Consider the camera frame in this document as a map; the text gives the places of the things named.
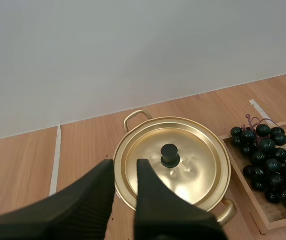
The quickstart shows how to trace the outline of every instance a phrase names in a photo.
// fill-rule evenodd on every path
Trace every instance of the lid knob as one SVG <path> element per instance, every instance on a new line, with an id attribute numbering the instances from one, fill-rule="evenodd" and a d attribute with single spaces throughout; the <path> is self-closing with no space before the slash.
<path id="1" fill-rule="evenodd" d="M 174 168 L 179 164 L 180 156 L 178 149 L 174 144 L 166 144 L 161 149 L 161 163 L 164 167 Z"/>

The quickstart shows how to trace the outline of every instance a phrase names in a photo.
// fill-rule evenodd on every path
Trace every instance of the pot handle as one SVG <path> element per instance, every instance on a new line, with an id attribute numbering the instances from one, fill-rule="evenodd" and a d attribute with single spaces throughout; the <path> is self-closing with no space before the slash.
<path id="1" fill-rule="evenodd" d="M 217 222 L 224 226 L 236 215 L 237 209 L 232 200 L 223 198 L 222 203 L 227 206 L 226 210 L 217 218 Z"/>
<path id="2" fill-rule="evenodd" d="M 148 120 L 150 120 L 150 119 L 152 119 L 152 116 L 151 116 L 151 114 L 149 114 L 147 111 L 145 111 L 145 110 L 137 110 L 137 111 L 135 111 L 135 112 L 132 112 L 131 114 L 129 114 L 126 118 L 125 118 L 125 120 L 124 120 L 124 129 L 125 129 L 125 132 L 129 132 L 129 130 L 128 130 L 128 126 L 127 126 L 127 122 L 128 122 L 128 120 L 129 119 L 132 119 L 134 116 L 136 116 L 136 115 L 138 115 L 138 114 L 144 114 L 145 115 L 145 117 L 148 119 Z"/>

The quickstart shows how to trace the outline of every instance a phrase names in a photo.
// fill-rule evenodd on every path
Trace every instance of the white tape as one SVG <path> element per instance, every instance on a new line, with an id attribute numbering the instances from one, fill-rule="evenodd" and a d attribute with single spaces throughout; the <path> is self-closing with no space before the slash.
<path id="1" fill-rule="evenodd" d="M 61 154 L 61 126 L 57 126 L 55 155 L 53 162 L 52 179 L 49 187 L 49 196 L 54 195 L 56 193 L 60 154 Z"/>
<path id="2" fill-rule="evenodd" d="M 249 101 L 251 103 L 251 105 L 253 105 L 253 107 L 256 109 L 256 111 L 258 111 L 258 113 L 262 116 L 262 118 L 266 118 L 266 119 L 271 119 L 266 112 L 264 112 L 264 110 L 257 104 L 257 102 L 255 100 L 250 100 Z M 268 125 L 273 124 L 270 121 L 266 121 Z"/>

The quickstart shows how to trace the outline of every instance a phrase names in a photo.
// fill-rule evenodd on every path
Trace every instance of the aluminum pot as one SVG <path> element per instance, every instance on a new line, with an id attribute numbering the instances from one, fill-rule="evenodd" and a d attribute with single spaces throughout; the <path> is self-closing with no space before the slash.
<path id="1" fill-rule="evenodd" d="M 128 120 L 138 114 L 147 121 L 129 131 Z M 114 154 L 115 187 L 130 208 L 136 207 L 136 161 L 148 159 L 161 181 L 186 202 L 207 212 L 224 203 L 217 218 L 222 226 L 235 216 L 235 204 L 224 197 L 231 177 L 229 156 L 209 129 L 180 117 L 152 118 L 145 110 L 129 114 L 124 129 Z"/>

